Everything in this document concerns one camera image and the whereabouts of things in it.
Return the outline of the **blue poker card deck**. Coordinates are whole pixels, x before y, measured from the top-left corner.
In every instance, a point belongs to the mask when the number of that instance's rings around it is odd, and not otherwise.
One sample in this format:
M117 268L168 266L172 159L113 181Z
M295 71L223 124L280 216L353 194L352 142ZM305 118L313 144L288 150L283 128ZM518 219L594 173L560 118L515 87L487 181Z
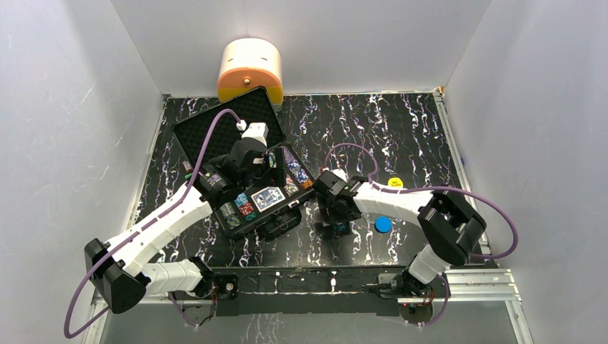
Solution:
M286 197L281 188L271 186L252 194L251 199L258 211L263 212L275 205L278 205L284 201Z

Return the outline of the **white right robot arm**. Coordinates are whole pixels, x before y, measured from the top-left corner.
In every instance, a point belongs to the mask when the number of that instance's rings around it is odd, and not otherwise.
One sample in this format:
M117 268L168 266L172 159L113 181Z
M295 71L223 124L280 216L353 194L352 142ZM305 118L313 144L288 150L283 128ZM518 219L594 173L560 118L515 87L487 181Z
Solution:
M465 199L462 189L446 186L394 188L363 177L345 180L324 171L313 184L330 224L380 214L418 226L427 239L404 271L404 289L421 297L432 281L451 267L464 265L487 228L484 218Z

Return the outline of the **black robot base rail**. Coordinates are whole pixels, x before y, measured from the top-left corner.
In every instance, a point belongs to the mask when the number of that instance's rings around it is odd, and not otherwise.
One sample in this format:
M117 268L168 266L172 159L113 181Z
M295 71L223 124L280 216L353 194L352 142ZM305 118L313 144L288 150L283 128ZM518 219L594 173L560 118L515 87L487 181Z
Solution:
M203 290L177 292L188 315L218 305L220 317L257 313L374 313L411 323L442 312L451 295L445 274L421 285L402 266L218 267L203 277Z

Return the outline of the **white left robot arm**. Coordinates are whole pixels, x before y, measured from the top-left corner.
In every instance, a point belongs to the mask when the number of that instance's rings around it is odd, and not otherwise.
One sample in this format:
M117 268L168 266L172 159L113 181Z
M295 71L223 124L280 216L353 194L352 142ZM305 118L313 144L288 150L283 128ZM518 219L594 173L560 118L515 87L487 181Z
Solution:
M214 272L199 258L169 263L151 259L190 226L255 185L270 163L261 137L243 137L229 153L205 163L207 146L203 144L191 178L166 203L122 234L85 245L87 279L111 312L124 313L149 295L186 292L205 298L213 292Z

